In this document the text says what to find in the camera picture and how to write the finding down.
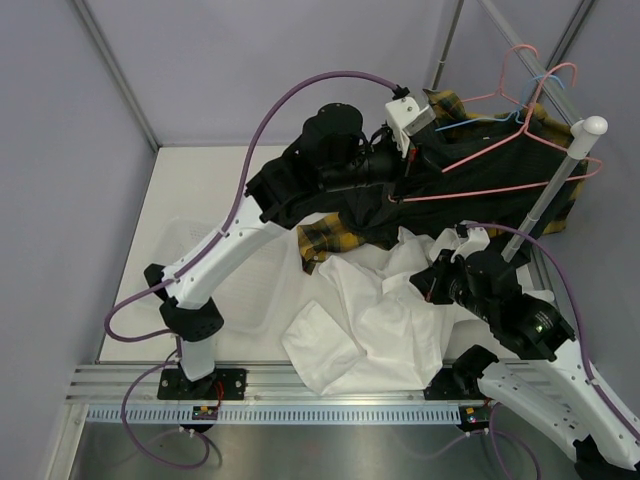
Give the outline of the white shirt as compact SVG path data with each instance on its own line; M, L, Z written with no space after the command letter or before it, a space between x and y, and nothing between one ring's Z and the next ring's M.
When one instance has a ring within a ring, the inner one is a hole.
M454 305L424 300L409 282L431 265L434 239L406 228L379 269L332 255L314 274L336 295L334 302L310 300L281 337L294 368L357 365L374 371L413 371L429 381L442 368L454 327L470 315Z

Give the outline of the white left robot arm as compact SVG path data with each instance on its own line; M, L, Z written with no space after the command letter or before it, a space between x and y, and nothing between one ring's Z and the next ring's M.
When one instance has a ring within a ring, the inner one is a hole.
M435 119L430 106L410 97L387 103L385 116L377 135L367 139L358 109L321 107L278 158L242 185L229 220L181 259L145 269L161 300L161 318L178 337L179 384L189 396L201 399L214 389L213 337L224 325L216 288L305 217L335 209L339 192L397 181L416 155L419 134Z

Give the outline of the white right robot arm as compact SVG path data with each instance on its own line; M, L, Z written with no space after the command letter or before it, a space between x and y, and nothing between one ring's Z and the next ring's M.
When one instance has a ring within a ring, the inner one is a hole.
M638 419L606 394L584 357L575 331L549 302L523 291L500 254L463 257L442 251L410 278L434 305L457 305L483 320L501 346L526 362L560 396L554 400L510 370L481 345L452 365L452 381L466 397L483 395L506 406L555 443L582 479L636 479Z

